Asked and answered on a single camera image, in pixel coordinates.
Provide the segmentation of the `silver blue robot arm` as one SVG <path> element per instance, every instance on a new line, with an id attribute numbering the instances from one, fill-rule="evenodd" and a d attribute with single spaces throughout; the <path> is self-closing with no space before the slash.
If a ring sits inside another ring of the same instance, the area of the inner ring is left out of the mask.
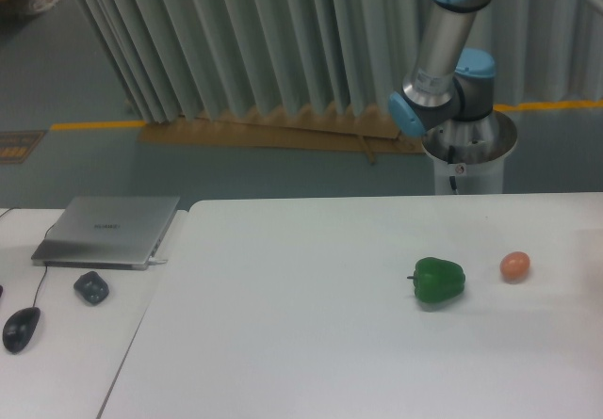
<path id="1" fill-rule="evenodd" d="M 401 131 L 448 165 L 509 154 L 513 122 L 496 101 L 602 94 L 602 0 L 432 0 L 415 66 L 389 111 Z"/>

